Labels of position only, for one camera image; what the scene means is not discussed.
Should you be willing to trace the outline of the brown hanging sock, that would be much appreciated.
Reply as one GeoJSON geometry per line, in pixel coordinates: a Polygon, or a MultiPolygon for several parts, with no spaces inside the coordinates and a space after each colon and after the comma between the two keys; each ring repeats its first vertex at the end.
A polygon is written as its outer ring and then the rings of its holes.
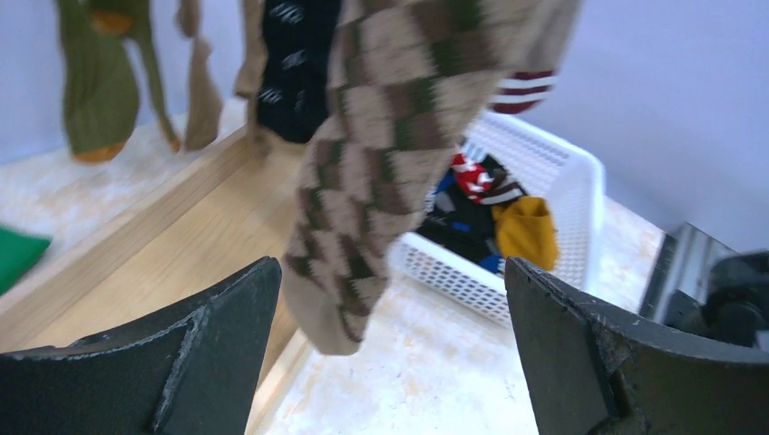
{"type": "MultiPolygon", "coordinates": [[[[234,93],[246,102],[246,139],[258,142],[259,126],[256,122],[255,97],[261,80],[265,48],[262,43],[261,1],[243,1],[245,59],[238,70],[234,93]]],[[[224,102],[213,82],[208,60],[213,52],[210,43],[200,33],[201,6],[198,1],[180,1],[175,14],[177,26],[183,36],[191,40],[189,65],[189,111],[184,131],[183,147],[186,151],[198,151],[208,147],[219,136],[219,121],[224,102]]]]}

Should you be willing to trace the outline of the wooden hanger rack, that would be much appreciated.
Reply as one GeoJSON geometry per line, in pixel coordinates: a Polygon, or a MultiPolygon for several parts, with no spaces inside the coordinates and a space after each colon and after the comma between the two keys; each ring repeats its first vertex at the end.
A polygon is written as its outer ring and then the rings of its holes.
{"type": "Polygon", "coordinates": [[[1,300],[1,348],[66,345],[280,256],[301,150],[260,158],[242,133],[161,183],[1,300]]]}

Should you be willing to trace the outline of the black sock in basket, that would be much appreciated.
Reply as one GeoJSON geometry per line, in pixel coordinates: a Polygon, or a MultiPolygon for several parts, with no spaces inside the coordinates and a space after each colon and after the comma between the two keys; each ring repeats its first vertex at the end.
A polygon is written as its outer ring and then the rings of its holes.
{"type": "Polygon", "coordinates": [[[484,270],[503,275],[505,260],[495,241],[492,208],[507,207],[527,194],[520,182],[492,155],[479,164],[492,176],[492,193],[476,203],[448,170],[426,199],[426,215],[416,233],[484,270]]]}

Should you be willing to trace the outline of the yellow sock in basket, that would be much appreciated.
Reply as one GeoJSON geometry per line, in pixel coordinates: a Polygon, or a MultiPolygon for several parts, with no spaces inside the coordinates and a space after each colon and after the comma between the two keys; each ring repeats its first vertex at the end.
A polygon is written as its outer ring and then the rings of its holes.
{"type": "Polygon", "coordinates": [[[496,246],[502,256],[523,257],[547,271],[555,268],[560,250],[546,199],[522,196],[492,206],[492,219],[496,246]]]}

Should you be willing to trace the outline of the navy white red hanging sock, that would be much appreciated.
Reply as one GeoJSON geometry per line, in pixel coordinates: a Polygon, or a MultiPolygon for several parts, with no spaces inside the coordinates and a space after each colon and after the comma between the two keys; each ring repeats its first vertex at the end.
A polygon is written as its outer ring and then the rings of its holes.
{"type": "Polygon", "coordinates": [[[285,141],[309,142],[328,117],[328,65],[341,5],[338,0],[264,2],[268,58],[257,120],[285,141]]]}

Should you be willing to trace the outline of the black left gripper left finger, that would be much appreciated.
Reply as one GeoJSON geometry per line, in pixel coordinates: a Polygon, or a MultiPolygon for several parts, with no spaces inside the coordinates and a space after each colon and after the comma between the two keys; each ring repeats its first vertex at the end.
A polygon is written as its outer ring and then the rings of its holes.
{"type": "Polygon", "coordinates": [[[241,434],[277,308],[265,256],[66,347],[1,356],[4,434],[241,434]]]}

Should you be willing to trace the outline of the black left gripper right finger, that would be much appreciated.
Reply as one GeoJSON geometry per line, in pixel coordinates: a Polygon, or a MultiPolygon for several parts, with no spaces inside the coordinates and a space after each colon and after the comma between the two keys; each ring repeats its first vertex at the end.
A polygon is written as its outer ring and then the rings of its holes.
{"type": "Polygon", "coordinates": [[[685,332],[523,258],[505,287],[542,434],[765,434],[768,354],[685,332]]]}

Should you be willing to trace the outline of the beige argyle sock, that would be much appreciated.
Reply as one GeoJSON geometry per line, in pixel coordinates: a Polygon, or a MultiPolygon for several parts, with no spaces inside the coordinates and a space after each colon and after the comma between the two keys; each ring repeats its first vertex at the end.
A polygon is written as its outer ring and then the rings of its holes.
{"type": "Polygon", "coordinates": [[[542,29],[550,1],[346,1],[310,144],[282,294],[326,355],[355,353],[388,284],[388,247],[499,80],[542,29]]]}

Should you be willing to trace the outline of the taupe sock maroon striped cuff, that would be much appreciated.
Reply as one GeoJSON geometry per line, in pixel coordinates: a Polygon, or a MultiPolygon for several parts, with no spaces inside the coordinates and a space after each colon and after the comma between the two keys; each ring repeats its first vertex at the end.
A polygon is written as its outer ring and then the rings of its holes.
{"type": "Polygon", "coordinates": [[[521,114],[546,100],[557,82],[583,3],[546,1],[544,5],[544,16],[533,36],[492,96],[493,111],[521,114]]]}

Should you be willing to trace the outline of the olive striped hanging sock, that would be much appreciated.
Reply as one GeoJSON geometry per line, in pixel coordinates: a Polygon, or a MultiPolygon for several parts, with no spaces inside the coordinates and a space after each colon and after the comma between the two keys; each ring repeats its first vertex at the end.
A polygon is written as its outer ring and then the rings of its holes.
{"type": "Polygon", "coordinates": [[[153,44],[148,1],[59,1],[63,53],[63,125],[71,155],[85,163],[114,159],[133,134],[140,89],[123,45],[140,52],[151,104],[172,152],[180,139],[170,121],[153,44]]]}

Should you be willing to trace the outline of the green cloth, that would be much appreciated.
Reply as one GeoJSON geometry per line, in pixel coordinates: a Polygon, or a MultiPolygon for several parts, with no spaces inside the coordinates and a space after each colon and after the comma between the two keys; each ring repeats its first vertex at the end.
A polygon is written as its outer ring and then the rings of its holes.
{"type": "Polygon", "coordinates": [[[52,239],[1,226],[1,295],[43,257],[52,239]]]}

